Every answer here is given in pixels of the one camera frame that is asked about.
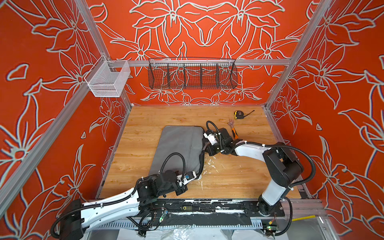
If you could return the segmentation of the grey zippered laptop bag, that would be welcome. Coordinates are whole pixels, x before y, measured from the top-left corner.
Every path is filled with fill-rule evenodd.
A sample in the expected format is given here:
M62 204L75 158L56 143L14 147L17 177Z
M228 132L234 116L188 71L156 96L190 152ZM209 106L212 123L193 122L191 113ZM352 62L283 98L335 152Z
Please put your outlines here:
M155 152L149 175L159 173L171 153L180 153L186 162L186 172L194 171L199 179L204 168L204 129L196 126L166 126Z

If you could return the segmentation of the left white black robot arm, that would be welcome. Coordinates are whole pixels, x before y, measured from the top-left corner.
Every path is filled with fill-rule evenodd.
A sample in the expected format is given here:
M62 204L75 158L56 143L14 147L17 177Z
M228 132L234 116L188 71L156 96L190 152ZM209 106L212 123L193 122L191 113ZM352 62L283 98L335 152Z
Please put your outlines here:
M181 172L165 170L167 162L174 156L182 160ZM52 224L50 234L59 240L80 240L93 228L138 215L160 196L172 192L177 195L185 193L188 183L195 179L197 174L194 171L187 172L183 155L171 153L157 174L138 179L128 191L94 202L83 203L81 199L72 201Z

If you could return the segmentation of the yellow black tape measure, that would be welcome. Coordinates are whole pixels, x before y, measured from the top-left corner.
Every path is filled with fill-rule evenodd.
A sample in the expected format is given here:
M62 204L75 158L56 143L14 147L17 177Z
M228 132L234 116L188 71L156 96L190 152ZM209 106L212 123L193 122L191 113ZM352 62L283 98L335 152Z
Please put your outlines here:
M235 120L241 120L241 119L244 119L246 118L248 115L250 115L251 113L253 113L254 110L252 110L250 113L248 114L245 114L243 111L235 111L234 112L234 118Z

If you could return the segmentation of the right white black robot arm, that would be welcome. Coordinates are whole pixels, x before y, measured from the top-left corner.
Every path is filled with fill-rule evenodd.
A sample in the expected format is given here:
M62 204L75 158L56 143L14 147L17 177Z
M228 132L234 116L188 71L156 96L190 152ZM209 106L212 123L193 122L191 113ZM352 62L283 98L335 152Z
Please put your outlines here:
M298 177L303 173L304 168L298 157L294 154L295 152L302 154L311 165L310 175L300 181ZM264 227L263 235L275 238L288 231L293 221L293 205L287 194L295 186L312 180L316 174L315 162L308 154L281 142L274 145L265 145L242 139L234 140L225 128L219 129L217 126L214 126L213 129L208 128L204 133L203 149L199 156L200 169L197 174L198 176L202 174L204 169L205 153L208 153L210 156L222 154L248 157L264 162L271 176L271 181L258 198L257 211L262 216L267 217L274 212L281 200L286 200L290 208L290 217L282 231L273 230L271 227Z

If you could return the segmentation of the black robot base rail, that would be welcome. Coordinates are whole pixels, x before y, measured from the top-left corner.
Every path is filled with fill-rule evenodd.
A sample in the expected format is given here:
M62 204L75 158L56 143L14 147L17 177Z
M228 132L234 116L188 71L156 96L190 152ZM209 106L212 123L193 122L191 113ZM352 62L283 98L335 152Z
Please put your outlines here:
M285 220L289 213L282 204L268 216L260 214L256 199L160 199L142 208L132 219L146 225L151 217L153 226L167 227L214 227L227 229L261 229L270 221Z

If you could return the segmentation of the orange handled adjustable wrench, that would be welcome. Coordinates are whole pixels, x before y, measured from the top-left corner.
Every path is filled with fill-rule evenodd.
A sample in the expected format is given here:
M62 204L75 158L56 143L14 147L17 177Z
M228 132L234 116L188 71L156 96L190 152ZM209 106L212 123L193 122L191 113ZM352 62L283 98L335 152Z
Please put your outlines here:
M238 135L237 132L236 132L234 123L235 123L235 122L234 122L233 119L229 119L229 121L228 121L228 125L229 125L230 128L231 128L231 131L232 131L232 134L233 134L234 139L237 140L237 139L239 138L239 135Z

